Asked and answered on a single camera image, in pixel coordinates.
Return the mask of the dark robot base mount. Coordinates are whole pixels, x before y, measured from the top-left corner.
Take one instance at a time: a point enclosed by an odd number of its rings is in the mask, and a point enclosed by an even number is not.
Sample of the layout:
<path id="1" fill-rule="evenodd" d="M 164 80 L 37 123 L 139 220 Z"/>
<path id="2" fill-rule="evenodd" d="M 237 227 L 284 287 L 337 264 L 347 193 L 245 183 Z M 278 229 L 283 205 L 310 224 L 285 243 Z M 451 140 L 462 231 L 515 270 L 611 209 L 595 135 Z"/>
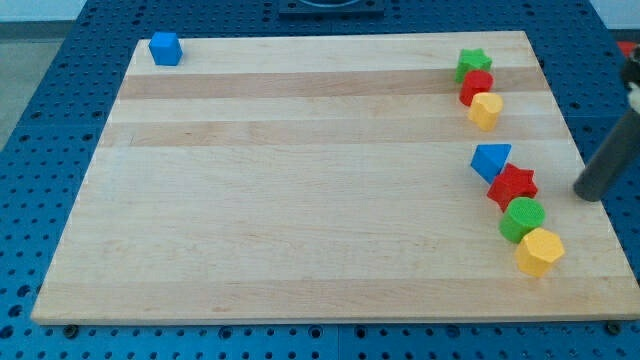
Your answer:
<path id="1" fill-rule="evenodd" d="M 280 0 L 278 15 L 325 16 L 325 15 L 380 15 L 385 11 L 384 0 Z"/>

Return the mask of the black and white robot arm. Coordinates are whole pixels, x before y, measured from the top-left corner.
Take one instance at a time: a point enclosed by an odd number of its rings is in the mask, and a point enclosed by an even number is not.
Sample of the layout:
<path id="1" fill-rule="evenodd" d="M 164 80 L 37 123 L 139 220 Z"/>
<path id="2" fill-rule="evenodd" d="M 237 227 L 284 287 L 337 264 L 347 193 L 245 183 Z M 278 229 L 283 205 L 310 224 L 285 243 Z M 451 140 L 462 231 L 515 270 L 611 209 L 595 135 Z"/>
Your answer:
<path id="1" fill-rule="evenodd" d="M 631 49 L 621 69 L 620 76 L 628 90 L 631 108 L 639 112 L 639 45 Z"/>

